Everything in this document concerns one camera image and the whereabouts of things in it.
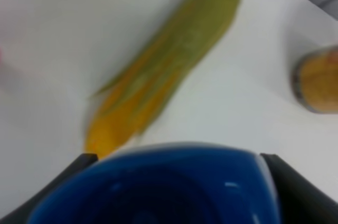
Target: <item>white table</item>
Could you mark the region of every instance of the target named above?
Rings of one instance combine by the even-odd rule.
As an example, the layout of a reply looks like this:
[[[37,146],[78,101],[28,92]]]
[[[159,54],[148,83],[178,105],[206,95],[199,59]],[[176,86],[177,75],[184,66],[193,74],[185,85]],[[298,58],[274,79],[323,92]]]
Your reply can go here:
[[[87,97],[180,0],[0,0],[0,216],[82,151]],[[228,34],[185,80],[142,143],[206,141],[276,153],[338,200],[338,116],[293,97],[288,74],[338,40],[307,0],[243,0]]]

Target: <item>ear of corn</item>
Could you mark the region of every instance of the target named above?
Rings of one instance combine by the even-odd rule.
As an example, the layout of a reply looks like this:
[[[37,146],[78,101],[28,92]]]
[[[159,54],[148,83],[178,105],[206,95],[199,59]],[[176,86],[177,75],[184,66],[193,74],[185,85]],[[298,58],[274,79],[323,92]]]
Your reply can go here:
[[[184,0],[112,88],[89,128],[86,151],[104,157],[144,131],[185,76],[229,28],[240,0]]]

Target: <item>table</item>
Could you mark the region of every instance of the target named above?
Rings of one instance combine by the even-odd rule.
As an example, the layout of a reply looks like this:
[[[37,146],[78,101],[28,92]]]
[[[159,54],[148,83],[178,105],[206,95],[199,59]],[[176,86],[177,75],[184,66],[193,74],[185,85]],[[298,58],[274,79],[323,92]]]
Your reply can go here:
[[[97,105],[88,97],[179,1],[0,0],[0,216],[81,153]],[[308,112],[289,84],[297,59],[337,40],[337,21],[307,0],[243,0],[230,31],[139,142],[275,153],[338,200],[338,116]]]

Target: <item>black object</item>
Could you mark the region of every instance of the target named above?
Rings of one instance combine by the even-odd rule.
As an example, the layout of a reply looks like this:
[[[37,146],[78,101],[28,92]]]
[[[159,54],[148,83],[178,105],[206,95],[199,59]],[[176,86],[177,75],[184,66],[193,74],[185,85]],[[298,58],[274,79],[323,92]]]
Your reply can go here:
[[[45,196],[56,189],[65,180],[86,169],[94,162],[97,162],[97,160],[98,158],[96,154],[81,154],[39,193],[25,202],[22,206],[2,218],[0,220],[0,224],[25,224],[32,210]]]
[[[285,224],[337,224],[338,204],[317,189],[278,155],[261,154],[280,197]]]

